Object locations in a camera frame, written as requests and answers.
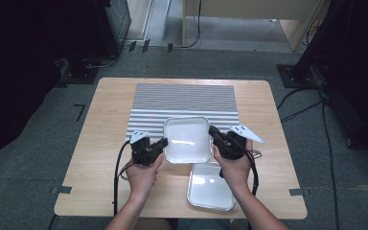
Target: striped mat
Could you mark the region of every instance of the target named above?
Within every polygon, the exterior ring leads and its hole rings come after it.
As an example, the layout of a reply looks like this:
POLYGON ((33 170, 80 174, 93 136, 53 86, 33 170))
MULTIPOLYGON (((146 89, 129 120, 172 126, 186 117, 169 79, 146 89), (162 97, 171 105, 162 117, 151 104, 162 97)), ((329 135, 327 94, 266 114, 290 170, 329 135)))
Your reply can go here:
POLYGON ((163 138, 163 124, 172 117, 202 116, 227 132, 239 124, 233 86, 139 83, 133 100, 126 139, 133 131, 150 133, 152 142, 163 138))

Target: person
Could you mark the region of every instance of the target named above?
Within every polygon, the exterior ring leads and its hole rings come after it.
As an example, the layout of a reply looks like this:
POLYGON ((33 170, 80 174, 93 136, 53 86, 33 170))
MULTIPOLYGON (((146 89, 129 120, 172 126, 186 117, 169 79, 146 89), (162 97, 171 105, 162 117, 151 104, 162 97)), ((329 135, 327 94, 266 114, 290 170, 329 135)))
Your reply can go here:
MULTIPOLYGON (((253 143, 246 142, 246 149, 252 150, 253 143)), ((222 167, 223 177, 233 196, 241 206, 252 229, 287 229, 286 226, 277 219, 249 190, 247 179, 250 171, 250 162, 244 155, 238 160, 227 160, 220 156, 219 149, 213 146, 214 157, 222 167)), ((133 230, 138 220, 151 187, 157 181, 157 169, 162 165, 164 153, 160 154, 155 162, 142 167, 133 165, 126 170, 127 179, 130 186, 130 196, 119 211, 119 213, 109 222, 105 230, 133 230)))

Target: white container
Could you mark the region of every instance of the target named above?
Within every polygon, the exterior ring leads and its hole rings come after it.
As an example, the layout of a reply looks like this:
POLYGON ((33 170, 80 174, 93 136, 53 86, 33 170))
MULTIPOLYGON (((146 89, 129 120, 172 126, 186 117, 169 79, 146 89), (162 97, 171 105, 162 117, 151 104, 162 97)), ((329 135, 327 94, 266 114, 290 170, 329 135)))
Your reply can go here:
POLYGON ((169 144, 164 152, 173 164, 205 163, 212 155, 212 138, 205 117, 170 118, 163 125, 169 144))
POLYGON ((219 171, 218 163, 193 164, 187 193, 191 204, 218 211, 229 211, 235 206, 236 199, 219 171))

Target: wooden table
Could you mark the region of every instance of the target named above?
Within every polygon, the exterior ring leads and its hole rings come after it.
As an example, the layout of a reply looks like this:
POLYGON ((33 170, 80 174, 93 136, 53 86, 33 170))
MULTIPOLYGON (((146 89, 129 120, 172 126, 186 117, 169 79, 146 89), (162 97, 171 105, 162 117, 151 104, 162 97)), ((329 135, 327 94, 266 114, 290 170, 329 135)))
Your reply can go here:
MULTIPOLYGON (((182 45, 186 46, 186 17, 198 16, 200 0, 182 1, 182 45)), ((201 16, 281 19, 280 24, 288 44, 295 51, 324 2, 325 0, 202 0, 201 16)))
MULTIPOLYGON (((113 216, 113 177, 118 152, 125 141, 127 123, 137 83, 233 85, 240 123, 264 138, 255 143, 263 157, 256 159, 260 186, 257 198, 279 219, 303 219, 307 215, 301 195, 290 195, 299 183, 288 151, 285 134, 271 94, 263 80, 179 80, 115 79, 100 80, 80 133, 63 186, 71 194, 59 194, 55 212, 59 216, 113 216)), ((121 166, 130 158, 125 148, 121 166)), ((196 208, 187 200, 191 164, 173 165, 167 160, 159 169, 144 218, 243 219, 238 204, 229 212, 196 208)), ((249 185, 253 182, 250 173, 249 185)), ((128 183, 120 180, 119 208, 129 194, 128 183)))

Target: gray carpet floor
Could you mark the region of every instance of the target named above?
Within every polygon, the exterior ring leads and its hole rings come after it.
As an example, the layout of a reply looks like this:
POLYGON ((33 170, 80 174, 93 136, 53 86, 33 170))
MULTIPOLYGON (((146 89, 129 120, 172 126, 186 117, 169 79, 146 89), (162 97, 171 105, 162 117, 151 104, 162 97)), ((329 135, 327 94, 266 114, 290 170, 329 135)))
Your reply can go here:
MULTIPOLYGON (((138 47, 133 52, 124 50, 116 62, 101 69, 92 85, 54 88, 20 137, 0 150, 0 229, 49 227, 58 197, 51 193, 52 188, 62 183, 99 79, 265 80, 278 104, 291 89, 284 88, 276 65, 295 64, 300 56, 183 49, 168 53, 166 48, 149 48, 142 53, 138 47), (75 104, 86 104, 79 120, 81 108, 75 104)), ((319 100, 315 90, 296 93, 279 109, 280 118, 319 100)), ((321 105, 283 123, 308 208, 305 219, 283 219, 283 222, 291 229, 336 229, 338 219, 340 229, 368 229, 368 150, 346 147, 343 127, 327 105, 325 118, 333 157, 330 157, 321 105)), ((104 229, 109 221, 110 218, 57 217, 52 229, 104 229)))

